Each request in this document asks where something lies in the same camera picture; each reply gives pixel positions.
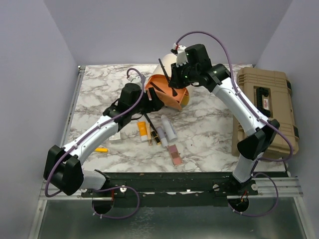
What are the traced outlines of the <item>angled black makeup brush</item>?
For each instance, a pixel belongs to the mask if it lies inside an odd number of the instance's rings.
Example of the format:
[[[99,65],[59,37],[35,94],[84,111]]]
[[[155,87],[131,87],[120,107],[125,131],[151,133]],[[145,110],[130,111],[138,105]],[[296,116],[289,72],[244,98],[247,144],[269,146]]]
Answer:
[[[150,118],[148,117],[148,115],[147,115],[147,114],[143,114],[143,116],[146,118],[146,120],[147,120],[148,123],[150,124],[150,127],[152,128],[152,130],[155,131],[156,133],[158,133],[157,130],[156,130],[156,128],[155,128],[155,126],[154,126],[154,124],[152,123],[152,121],[151,121]]]

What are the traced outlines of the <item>cream round drawer organizer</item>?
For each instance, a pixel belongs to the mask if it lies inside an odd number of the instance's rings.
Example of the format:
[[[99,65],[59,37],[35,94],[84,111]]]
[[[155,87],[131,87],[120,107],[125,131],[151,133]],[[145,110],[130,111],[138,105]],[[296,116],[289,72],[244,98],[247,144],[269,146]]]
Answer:
[[[157,67],[155,68],[155,70],[153,71],[153,76],[154,75],[163,75],[164,76],[164,72],[162,70],[162,67],[161,65],[164,66],[164,69],[167,73],[167,76],[169,78],[171,78],[171,64],[175,64],[176,63],[176,59],[177,59],[177,56],[174,55],[173,53],[170,53],[170,54],[167,54],[165,55],[164,57],[162,57],[160,60],[161,60],[161,63],[158,63]]]

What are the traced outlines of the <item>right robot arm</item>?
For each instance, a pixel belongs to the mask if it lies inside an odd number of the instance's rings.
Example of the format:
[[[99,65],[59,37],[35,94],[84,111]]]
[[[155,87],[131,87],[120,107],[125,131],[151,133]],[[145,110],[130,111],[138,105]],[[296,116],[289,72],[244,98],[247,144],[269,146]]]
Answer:
[[[240,91],[231,73],[223,64],[212,65],[203,44],[190,47],[174,44],[172,53],[177,56],[171,64],[169,87],[182,89],[192,84],[205,87],[218,97],[238,120],[246,138],[237,144],[239,159],[229,182],[229,189],[240,195],[247,189],[254,165],[273,142],[280,124],[269,120]]]

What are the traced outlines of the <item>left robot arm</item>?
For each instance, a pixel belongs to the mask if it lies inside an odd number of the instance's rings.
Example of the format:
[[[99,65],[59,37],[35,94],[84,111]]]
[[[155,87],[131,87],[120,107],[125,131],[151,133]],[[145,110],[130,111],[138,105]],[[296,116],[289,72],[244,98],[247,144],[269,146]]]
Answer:
[[[163,107],[155,88],[143,90],[138,84],[125,84],[120,97],[85,133],[62,147],[54,145],[49,149],[43,174],[46,184],[68,196],[79,189],[93,189],[98,196],[106,196],[110,191],[107,176],[96,170],[83,170],[84,162],[105,140],[130,123],[135,114],[157,112]]]

